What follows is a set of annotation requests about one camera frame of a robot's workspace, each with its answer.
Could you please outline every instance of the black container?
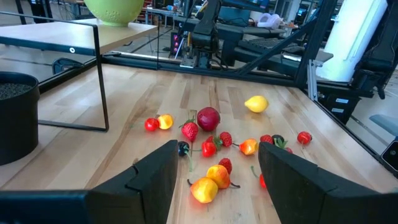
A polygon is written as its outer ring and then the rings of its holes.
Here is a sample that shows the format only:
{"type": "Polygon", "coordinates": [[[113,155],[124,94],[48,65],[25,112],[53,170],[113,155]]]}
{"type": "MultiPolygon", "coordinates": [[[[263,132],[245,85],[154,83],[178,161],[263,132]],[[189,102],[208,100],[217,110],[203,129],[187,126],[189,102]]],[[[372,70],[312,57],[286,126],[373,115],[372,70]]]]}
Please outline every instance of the black container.
{"type": "Polygon", "coordinates": [[[18,83],[29,91],[0,100],[0,165],[14,162],[32,152],[39,143],[37,102],[39,81],[14,72],[0,72],[0,83],[18,83]]]}

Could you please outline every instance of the fruit stem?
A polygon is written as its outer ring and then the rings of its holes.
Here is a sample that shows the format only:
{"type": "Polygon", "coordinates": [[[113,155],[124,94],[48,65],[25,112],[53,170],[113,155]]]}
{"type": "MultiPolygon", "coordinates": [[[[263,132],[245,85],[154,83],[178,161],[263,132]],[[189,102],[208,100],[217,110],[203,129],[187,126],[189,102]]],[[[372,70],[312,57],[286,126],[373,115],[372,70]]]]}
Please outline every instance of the fruit stem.
{"type": "Polygon", "coordinates": [[[192,169],[192,158],[188,152],[185,152],[185,154],[188,156],[188,159],[189,159],[189,172],[192,172],[192,170],[193,170],[192,169]]]}
{"type": "Polygon", "coordinates": [[[232,182],[231,182],[231,185],[232,185],[233,187],[236,187],[236,188],[241,188],[240,185],[236,185],[236,184],[234,184],[234,183],[232,183],[232,182]]]}
{"type": "Polygon", "coordinates": [[[259,178],[259,176],[254,172],[254,166],[251,166],[250,169],[251,169],[251,172],[253,173],[253,175],[255,177],[259,178]]]}

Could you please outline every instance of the white cylinder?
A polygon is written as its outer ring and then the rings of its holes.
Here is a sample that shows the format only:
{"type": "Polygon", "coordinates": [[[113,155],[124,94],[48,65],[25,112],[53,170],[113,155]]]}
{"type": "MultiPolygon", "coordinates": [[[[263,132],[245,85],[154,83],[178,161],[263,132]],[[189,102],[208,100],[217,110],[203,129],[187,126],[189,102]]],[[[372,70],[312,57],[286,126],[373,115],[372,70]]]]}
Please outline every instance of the white cylinder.
{"type": "Polygon", "coordinates": [[[386,0],[345,0],[325,47],[333,58],[317,68],[317,75],[350,82],[386,9],[386,0]]]}

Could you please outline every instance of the red pomegranate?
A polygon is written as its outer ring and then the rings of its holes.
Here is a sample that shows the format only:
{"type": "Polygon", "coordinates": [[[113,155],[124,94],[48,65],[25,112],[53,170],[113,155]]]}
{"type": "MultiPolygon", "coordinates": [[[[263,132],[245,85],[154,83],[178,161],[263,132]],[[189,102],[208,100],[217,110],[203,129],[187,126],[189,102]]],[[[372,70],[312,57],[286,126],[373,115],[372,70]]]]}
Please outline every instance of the red pomegranate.
{"type": "Polygon", "coordinates": [[[212,131],[216,129],[220,120],[220,114],[212,107],[203,108],[197,114],[198,125],[204,131],[212,131]]]}

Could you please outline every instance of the green bowl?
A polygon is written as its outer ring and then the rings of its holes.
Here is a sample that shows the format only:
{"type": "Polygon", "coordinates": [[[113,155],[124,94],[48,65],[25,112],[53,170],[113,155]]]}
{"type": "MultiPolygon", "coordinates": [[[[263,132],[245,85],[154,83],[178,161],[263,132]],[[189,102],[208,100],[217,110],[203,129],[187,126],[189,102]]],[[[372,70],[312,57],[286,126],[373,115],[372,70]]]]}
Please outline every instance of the green bowl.
{"type": "Polygon", "coordinates": [[[105,25],[121,27],[137,19],[144,0],[85,0],[85,3],[105,25]]]}

